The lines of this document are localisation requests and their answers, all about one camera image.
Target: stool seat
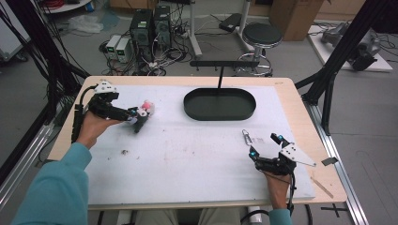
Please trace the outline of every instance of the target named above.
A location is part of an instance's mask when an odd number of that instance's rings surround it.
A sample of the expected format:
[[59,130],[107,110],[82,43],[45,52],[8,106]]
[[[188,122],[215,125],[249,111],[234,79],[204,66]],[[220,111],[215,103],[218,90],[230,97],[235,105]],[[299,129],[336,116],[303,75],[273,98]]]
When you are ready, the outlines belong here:
[[273,48],[282,41],[282,34],[271,25],[252,23],[245,26],[242,38],[254,47]]

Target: human hand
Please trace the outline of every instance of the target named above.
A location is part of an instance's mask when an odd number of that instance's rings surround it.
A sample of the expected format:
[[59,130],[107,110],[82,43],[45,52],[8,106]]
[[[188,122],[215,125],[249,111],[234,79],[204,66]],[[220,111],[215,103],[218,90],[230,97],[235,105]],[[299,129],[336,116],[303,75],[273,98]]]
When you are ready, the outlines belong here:
[[284,209],[286,205],[286,193],[290,186],[290,175],[275,175],[271,172],[263,172],[267,178],[268,192],[273,209]]
[[87,111],[76,142],[81,143],[90,149],[97,142],[97,138],[105,131],[106,128],[121,122],[122,121],[117,120],[106,120],[93,114],[91,111]]

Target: white plastic bag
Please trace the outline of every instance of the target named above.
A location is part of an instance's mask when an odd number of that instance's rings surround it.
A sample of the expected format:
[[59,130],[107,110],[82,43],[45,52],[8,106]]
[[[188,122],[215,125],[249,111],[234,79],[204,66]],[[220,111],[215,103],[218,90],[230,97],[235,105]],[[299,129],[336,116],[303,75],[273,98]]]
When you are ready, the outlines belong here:
[[99,33],[103,24],[97,22],[95,16],[77,16],[69,19],[69,30],[78,30],[86,33]]

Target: black tape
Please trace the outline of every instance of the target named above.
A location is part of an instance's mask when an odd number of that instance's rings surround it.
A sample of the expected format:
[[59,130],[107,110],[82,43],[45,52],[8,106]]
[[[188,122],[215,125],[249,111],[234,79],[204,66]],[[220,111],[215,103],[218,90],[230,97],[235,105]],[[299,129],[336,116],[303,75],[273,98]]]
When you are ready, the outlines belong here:
[[336,157],[328,157],[327,159],[323,160],[322,163],[325,166],[328,166],[330,164],[334,164],[336,162],[338,162],[339,160]]

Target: person's left hand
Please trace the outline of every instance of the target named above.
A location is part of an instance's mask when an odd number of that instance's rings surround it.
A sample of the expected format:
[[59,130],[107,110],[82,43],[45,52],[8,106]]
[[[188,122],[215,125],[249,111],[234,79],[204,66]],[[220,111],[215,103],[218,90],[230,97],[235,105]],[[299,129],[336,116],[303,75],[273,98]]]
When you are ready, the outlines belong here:
[[111,125],[119,124],[122,121],[106,120],[96,116],[91,111],[87,111],[84,121],[80,129],[79,138],[76,142],[85,145],[90,149],[96,142],[97,138]]

